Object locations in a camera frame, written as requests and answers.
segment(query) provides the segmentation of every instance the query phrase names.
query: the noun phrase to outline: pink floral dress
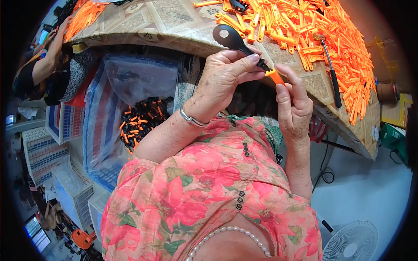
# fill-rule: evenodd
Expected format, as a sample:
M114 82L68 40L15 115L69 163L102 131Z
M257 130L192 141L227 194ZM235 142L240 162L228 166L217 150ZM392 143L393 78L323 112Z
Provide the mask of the pink floral dress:
M237 213L266 229L273 256L322 260L310 201L292 194L257 118L216 117L161 164L131 160L103 212L105 260L185 260Z

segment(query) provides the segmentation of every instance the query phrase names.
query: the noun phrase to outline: window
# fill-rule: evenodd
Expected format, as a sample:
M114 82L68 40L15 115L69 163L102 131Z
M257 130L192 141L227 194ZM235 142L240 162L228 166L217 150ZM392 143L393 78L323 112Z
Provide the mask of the window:
M31 218L25 225L28 236L32 239L33 244L36 246L38 251L42 251L51 242L45 231L41 228L36 217Z

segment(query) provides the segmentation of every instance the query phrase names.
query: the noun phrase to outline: fan grille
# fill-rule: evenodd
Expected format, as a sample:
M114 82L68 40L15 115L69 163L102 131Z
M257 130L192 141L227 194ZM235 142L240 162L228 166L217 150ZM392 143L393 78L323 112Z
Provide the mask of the fan grille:
M353 248L352 252L344 250ZM377 229L368 220L357 220L340 229L326 244L323 261L368 261L377 245Z

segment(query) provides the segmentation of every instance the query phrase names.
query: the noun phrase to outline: table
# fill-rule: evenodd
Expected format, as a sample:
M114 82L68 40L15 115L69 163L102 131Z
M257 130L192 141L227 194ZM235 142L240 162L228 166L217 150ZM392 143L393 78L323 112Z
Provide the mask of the table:
M81 30L70 42L85 42L88 46L159 46L207 57L223 49L212 37L213 27L217 25L214 14L222 12L222 4L194 8L193 0L134 0L120 6L110 4L94 24ZM297 52L290 54L281 50L269 37L264 37L262 43L256 41L254 46L263 52L262 57L270 67L281 63L295 70L304 79L314 101L314 114L357 153L376 158L377 142L371 133L372 126L379 127L380 106L375 93L372 92L364 119L352 126L344 104L340 109L335 107L332 82L324 62L315 62L313 71L307 72Z

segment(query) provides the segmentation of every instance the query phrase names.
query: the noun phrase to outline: woman's left hand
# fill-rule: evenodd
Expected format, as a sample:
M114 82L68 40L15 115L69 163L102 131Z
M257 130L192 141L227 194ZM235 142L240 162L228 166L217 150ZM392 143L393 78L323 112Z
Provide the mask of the woman's left hand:
M223 50L206 59L192 98L203 101L207 113L214 113L211 117L228 107L238 84L264 77L265 71L257 67L261 52L252 46L249 48L255 54L246 56L241 51Z

